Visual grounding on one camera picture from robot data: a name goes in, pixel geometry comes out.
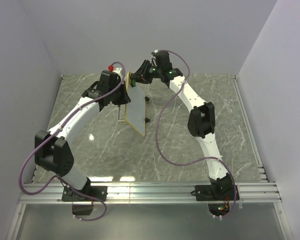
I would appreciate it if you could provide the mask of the green whiteboard eraser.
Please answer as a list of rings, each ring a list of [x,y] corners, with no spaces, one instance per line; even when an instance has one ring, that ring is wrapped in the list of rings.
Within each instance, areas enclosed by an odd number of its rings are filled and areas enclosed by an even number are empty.
[[[130,80],[130,86],[131,86],[132,88],[137,86],[137,83],[136,83],[136,80],[135,80],[135,79]]]

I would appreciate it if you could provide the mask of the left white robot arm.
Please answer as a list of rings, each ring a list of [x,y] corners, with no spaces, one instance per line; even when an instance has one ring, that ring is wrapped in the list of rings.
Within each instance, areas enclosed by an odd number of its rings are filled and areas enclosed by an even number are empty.
[[[81,95],[75,107],[57,125],[48,131],[35,135],[34,155],[36,165],[62,178],[79,201],[91,196],[91,181],[75,167],[75,159],[70,148],[77,134],[109,103],[116,105],[131,100],[124,82],[125,70],[109,67],[103,70],[95,81]]]

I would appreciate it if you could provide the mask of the aluminium right side rail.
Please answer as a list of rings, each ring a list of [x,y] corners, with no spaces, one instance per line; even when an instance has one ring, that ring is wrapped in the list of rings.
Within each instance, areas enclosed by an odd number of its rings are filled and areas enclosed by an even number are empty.
[[[254,158],[255,158],[255,161],[257,163],[257,168],[258,168],[259,176],[261,178],[261,182],[269,182],[269,179],[267,177],[264,165],[262,163],[262,160],[261,160],[261,157],[260,157],[260,154],[259,154],[259,151],[258,151],[258,147],[256,145],[256,141],[255,141],[254,134],[253,134],[253,131],[252,131],[252,128],[251,128],[251,125],[250,125],[250,121],[249,121],[249,118],[248,118],[248,115],[247,115],[247,112],[246,112],[246,108],[245,108],[245,105],[244,105],[244,102],[243,102],[243,99],[242,99],[242,95],[240,93],[240,89],[239,89],[238,81],[237,81],[237,75],[232,74],[231,79],[232,79],[232,82],[233,82],[233,86],[234,86],[236,95],[238,97],[240,109],[241,109],[241,112],[242,112],[242,115],[243,115],[243,119],[244,119],[245,126],[246,126],[246,129],[247,129],[248,137],[249,137],[250,144],[251,144],[251,147],[252,147],[252,150],[253,150]]]

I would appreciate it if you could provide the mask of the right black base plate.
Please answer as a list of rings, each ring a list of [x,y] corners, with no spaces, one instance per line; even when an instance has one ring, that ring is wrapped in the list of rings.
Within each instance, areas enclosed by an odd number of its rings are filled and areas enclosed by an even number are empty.
[[[240,199],[237,186],[219,186],[217,184],[210,185],[195,185],[194,190],[190,192],[192,196],[196,198],[196,201],[233,201]]]

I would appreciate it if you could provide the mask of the yellow framed whiteboard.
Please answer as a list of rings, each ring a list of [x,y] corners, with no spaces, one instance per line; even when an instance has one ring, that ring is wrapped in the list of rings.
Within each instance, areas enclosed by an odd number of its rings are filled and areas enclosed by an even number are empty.
[[[127,73],[125,80],[126,91],[131,102],[124,105],[123,119],[121,116],[121,106],[117,109],[117,121],[121,123],[127,123],[130,125],[139,135],[146,136],[146,93],[142,89],[139,83],[136,86],[131,86],[131,72]]]

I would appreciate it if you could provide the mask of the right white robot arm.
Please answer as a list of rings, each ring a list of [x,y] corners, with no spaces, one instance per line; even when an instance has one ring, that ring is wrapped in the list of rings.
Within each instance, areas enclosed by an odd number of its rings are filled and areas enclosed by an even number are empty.
[[[203,157],[192,161],[192,164],[205,161],[208,167],[210,193],[216,200],[222,200],[230,192],[236,192],[234,177],[224,164],[219,151],[215,127],[215,106],[201,98],[188,83],[188,74],[183,74],[174,68],[170,60],[170,50],[155,50],[151,60],[144,60],[139,69],[129,75],[131,86],[151,84],[153,79],[159,79],[171,91],[172,99],[179,98],[189,111],[187,128],[197,140]]]

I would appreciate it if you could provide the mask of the aluminium front rail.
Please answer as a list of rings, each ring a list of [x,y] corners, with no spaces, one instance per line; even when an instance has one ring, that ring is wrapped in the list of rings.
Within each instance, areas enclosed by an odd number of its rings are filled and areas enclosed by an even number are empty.
[[[94,187],[106,186],[106,204],[203,204],[191,195],[197,182],[93,182]],[[237,203],[280,203],[282,201],[274,182],[238,183]],[[22,193],[20,204],[63,204],[63,186],[53,182],[41,193]]]

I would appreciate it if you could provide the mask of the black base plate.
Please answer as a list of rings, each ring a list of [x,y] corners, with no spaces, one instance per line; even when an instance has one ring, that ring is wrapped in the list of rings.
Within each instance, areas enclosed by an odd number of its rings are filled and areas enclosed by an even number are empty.
[[[107,186],[88,186],[83,190],[73,190],[72,187],[64,187],[61,201],[62,202],[88,202],[95,199],[105,201],[107,198]]]
[[[196,198],[196,201],[233,201],[240,199],[237,186],[219,186],[217,184],[210,185],[195,185],[194,190],[190,192],[192,196]]]

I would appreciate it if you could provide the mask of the aluminium rail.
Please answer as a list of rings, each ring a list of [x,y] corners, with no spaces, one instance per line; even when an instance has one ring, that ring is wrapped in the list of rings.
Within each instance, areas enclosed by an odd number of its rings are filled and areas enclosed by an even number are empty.
[[[245,126],[246,126],[246,129],[247,129],[248,137],[249,137],[250,144],[251,144],[251,147],[252,147],[252,150],[253,150],[254,158],[255,158],[255,161],[257,163],[257,168],[258,168],[259,176],[261,178],[261,182],[269,182],[269,179],[267,177],[264,165],[262,163],[262,160],[261,160],[261,157],[260,157],[260,154],[259,154],[259,151],[258,151],[258,147],[256,145],[256,141],[255,141],[254,134],[253,134],[253,131],[252,131],[252,128],[251,128],[251,125],[250,125],[250,121],[249,121],[249,118],[248,118],[248,115],[247,115],[247,112],[246,112],[246,108],[245,108],[245,105],[244,105],[244,102],[243,102],[243,99],[242,99],[242,95],[240,93],[240,89],[239,89],[238,81],[237,81],[237,75],[232,74],[231,79],[232,79],[232,82],[233,82],[233,86],[234,86],[236,95],[238,97],[240,109],[241,109],[241,112],[242,112],[242,115],[243,115],[243,119],[244,119]]]
[[[94,187],[106,186],[106,204],[203,204],[191,195],[197,182],[93,182]],[[238,183],[237,203],[280,203],[282,201],[274,182]],[[22,193],[20,204],[63,204],[63,186],[53,182],[41,193]]]

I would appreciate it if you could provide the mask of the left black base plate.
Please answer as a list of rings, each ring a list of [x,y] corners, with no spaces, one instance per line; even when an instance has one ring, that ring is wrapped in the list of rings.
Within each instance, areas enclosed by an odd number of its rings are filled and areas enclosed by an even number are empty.
[[[64,187],[61,201],[62,202],[88,202],[95,199],[105,201],[107,198],[107,186],[88,186],[83,190],[73,190],[72,187]]]

